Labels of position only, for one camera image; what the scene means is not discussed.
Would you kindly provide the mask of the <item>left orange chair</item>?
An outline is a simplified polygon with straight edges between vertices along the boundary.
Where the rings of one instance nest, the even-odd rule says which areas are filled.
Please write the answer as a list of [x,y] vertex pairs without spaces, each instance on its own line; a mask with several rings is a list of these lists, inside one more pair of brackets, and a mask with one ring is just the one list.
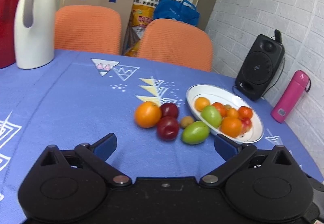
[[69,5],[55,14],[54,48],[118,55],[121,17],[113,9]]

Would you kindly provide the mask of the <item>small red tomato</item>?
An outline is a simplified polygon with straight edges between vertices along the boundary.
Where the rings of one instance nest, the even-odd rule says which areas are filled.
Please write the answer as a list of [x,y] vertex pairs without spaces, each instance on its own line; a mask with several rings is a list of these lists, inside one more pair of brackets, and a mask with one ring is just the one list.
[[242,123],[241,134],[247,133],[252,128],[252,121],[248,117],[242,118],[241,123]]

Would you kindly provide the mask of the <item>orange chair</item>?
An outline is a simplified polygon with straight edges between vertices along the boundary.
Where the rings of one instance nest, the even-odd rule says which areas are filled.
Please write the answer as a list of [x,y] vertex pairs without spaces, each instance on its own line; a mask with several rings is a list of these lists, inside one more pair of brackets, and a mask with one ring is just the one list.
[[137,57],[210,72],[213,45],[199,28],[160,18],[146,27]]
[[69,5],[55,14],[54,48],[118,55],[121,17],[113,9]]

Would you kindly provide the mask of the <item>large orange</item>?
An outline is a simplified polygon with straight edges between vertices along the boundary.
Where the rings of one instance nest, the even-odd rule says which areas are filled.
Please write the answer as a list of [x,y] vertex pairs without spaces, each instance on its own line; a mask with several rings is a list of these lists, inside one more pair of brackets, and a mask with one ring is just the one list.
[[154,127],[161,119],[160,107],[151,101],[141,103],[134,112],[135,123],[142,128]]

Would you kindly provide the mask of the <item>pink thermos bottle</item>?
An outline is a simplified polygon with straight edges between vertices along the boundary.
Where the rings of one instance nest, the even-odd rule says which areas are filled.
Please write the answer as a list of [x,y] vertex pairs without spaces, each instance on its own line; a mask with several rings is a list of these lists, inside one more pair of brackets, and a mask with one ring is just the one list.
[[275,121],[283,123],[290,114],[304,92],[308,93],[311,88],[311,79],[302,70],[297,70],[291,78],[287,88],[279,101],[271,111]]

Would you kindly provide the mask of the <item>yellow rice bag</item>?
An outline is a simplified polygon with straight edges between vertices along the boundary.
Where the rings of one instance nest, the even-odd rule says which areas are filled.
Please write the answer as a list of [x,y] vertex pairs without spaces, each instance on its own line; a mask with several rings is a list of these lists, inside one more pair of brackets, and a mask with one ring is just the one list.
[[137,57],[140,40],[146,27],[152,22],[154,8],[147,5],[135,4],[132,7],[132,13],[128,26],[129,36],[127,38],[124,56]]

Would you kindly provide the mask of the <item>white thermos jug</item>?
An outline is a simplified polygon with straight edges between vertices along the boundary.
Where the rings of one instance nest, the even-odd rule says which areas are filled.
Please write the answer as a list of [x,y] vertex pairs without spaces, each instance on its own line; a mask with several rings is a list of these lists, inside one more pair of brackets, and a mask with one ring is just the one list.
[[55,0],[19,0],[14,19],[14,52],[20,69],[54,59]]

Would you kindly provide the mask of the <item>small brown longan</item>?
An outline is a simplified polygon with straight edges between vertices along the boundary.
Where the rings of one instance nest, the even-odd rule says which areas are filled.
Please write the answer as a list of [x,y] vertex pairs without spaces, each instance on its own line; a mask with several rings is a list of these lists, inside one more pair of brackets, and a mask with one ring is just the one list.
[[182,127],[182,129],[185,129],[186,127],[188,127],[188,125],[191,125],[194,122],[195,119],[192,116],[185,116],[180,121],[180,127]]

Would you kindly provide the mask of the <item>red jug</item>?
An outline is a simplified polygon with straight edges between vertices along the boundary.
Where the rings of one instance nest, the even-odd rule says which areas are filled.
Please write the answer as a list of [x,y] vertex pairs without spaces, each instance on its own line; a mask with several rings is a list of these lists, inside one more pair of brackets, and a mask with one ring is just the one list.
[[14,52],[14,18],[19,0],[0,0],[0,65],[1,68],[15,63]]

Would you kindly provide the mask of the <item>blue plastic bag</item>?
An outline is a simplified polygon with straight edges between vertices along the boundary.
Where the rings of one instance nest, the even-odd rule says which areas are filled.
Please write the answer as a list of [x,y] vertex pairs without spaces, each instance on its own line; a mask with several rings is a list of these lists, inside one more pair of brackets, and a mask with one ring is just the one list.
[[200,13],[195,5],[187,0],[160,0],[154,10],[153,20],[160,18],[177,20],[196,27]]

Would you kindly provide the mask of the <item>right orange chair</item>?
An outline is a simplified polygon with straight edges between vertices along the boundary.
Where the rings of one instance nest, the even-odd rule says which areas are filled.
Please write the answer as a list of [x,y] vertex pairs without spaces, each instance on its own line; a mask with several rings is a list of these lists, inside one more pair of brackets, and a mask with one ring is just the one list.
[[213,45],[199,28],[160,18],[146,27],[137,57],[210,72]]

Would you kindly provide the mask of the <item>brown paper bag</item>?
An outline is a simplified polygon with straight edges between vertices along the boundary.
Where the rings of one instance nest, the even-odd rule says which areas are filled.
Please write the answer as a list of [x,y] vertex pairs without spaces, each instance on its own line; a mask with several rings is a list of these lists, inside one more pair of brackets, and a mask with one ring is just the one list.
[[92,5],[108,7],[119,13],[121,18],[121,43],[119,54],[123,54],[123,50],[126,47],[125,39],[129,36],[128,26],[131,19],[132,6],[134,0],[63,0],[62,5]]

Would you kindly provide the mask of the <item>small orange tangerine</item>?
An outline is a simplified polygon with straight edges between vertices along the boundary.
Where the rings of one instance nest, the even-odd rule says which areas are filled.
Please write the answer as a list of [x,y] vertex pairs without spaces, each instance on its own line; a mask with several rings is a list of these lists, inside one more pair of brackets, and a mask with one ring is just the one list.
[[218,110],[222,117],[226,117],[227,110],[222,103],[214,102],[212,106],[214,106]]

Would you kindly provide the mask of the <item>black speaker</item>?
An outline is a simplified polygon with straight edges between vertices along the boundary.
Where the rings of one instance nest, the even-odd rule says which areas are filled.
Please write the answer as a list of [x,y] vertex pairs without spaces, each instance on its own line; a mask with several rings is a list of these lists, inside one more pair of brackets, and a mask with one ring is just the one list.
[[274,31],[274,38],[258,35],[235,79],[236,88],[252,101],[260,99],[279,69],[284,55],[279,30]]

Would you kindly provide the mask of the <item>orange fruit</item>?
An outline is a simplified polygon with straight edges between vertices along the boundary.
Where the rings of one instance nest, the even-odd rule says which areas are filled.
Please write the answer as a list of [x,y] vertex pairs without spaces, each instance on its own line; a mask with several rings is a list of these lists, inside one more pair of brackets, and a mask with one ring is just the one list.
[[236,138],[241,135],[242,132],[242,122],[238,118],[225,117],[220,125],[219,129],[224,135]]

